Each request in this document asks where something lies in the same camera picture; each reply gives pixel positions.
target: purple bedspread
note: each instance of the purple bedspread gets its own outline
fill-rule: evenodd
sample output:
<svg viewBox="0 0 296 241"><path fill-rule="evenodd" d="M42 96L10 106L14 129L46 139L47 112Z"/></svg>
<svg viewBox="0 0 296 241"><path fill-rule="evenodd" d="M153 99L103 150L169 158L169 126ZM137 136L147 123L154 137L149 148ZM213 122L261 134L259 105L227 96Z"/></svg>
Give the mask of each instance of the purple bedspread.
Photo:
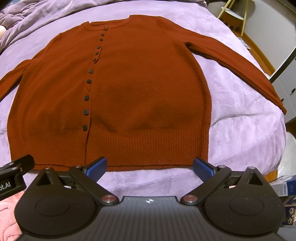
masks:
<svg viewBox="0 0 296 241"><path fill-rule="evenodd" d="M211 36L260 68L235 35L199 4L139 0L103 5L106 2L42 0L38 1L38 5L32 4L34 10L25 10L27 16L21 14L19 21L11 23L0 43L0 50L4 49L0 55L0 78L22 60L32 58L60 32L86 21L124 19L132 14L163 16L182 27ZM5 22L4 18L9 24L11 18L7 15L0 15L0 24ZM281 110L217 62L194 56L201 65L212 96L209 162L213 165L224 164L233 170L255 166L263 174L275 170L286 144ZM7 119L16 91L17 88L0 102L0 166L11 161ZM24 178L27 184L35 176L34 171L26 174ZM200 185L201 180L192 169L175 168L108 172L98 183L119 198L123 195L173 195L179 199Z"/></svg>

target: cardigan sleeve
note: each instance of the cardigan sleeve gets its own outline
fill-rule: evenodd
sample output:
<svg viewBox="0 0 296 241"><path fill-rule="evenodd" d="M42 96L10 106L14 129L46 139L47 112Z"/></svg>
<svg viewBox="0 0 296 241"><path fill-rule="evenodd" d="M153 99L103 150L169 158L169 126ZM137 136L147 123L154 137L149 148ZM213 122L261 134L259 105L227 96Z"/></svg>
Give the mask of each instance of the cardigan sleeve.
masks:
<svg viewBox="0 0 296 241"><path fill-rule="evenodd" d="M12 71L8 72L0 80L0 102L5 98L5 96L12 90L12 88L22 80L22 77L26 69L30 66L31 63L40 60L44 54L54 46L54 44L60 40L61 34L55 36L48 45L37 53L32 59L26 59L22 61L18 66L16 66Z"/></svg>
<svg viewBox="0 0 296 241"><path fill-rule="evenodd" d="M214 38L185 29L166 18L158 17L158 23L170 38L182 41L191 52L215 60L221 66L228 68L286 114L287 110L270 81L243 56Z"/></svg>

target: white logo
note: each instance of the white logo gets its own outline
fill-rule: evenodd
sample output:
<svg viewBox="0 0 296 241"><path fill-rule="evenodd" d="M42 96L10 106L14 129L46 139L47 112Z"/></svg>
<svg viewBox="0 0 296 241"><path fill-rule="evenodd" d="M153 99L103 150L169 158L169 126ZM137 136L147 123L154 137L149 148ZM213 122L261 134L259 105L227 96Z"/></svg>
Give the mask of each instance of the white logo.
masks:
<svg viewBox="0 0 296 241"><path fill-rule="evenodd" d="M149 199L146 200L145 202L151 204L151 203L153 203L153 202L155 202L155 201L154 201L153 199L149 198Z"/></svg>

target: ribbed black surface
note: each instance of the ribbed black surface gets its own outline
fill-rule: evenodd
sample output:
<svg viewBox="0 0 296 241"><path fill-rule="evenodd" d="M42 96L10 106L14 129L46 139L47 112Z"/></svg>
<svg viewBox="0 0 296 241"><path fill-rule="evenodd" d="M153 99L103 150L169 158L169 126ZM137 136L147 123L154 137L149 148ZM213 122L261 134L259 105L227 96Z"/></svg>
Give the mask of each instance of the ribbed black surface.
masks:
<svg viewBox="0 0 296 241"><path fill-rule="evenodd" d="M64 238L40 239L23 235L18 241L282 241L275 234L239 238L216 230L198 208L175 197L124 197L116 206L104 207L84 230Z"/></svg>

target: ribbed hem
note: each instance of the ribbed hem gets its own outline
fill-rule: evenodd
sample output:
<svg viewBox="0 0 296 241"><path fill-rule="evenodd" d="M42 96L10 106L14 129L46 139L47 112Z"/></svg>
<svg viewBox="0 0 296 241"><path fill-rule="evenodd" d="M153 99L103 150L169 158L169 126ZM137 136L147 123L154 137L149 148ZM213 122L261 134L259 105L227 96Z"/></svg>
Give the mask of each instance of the ribbed hem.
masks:
<svg viewBox="0 0 296 241"><path fill-rule="evenodd" d="M100 156L107 158L107 171L165 169L191 166L195 157L207 160L209 126L116 132L91 127L88 137L80 130L45 131L9 137L9 144L12 160L31 154L35 169L52 166L65 171Z"/></svg>

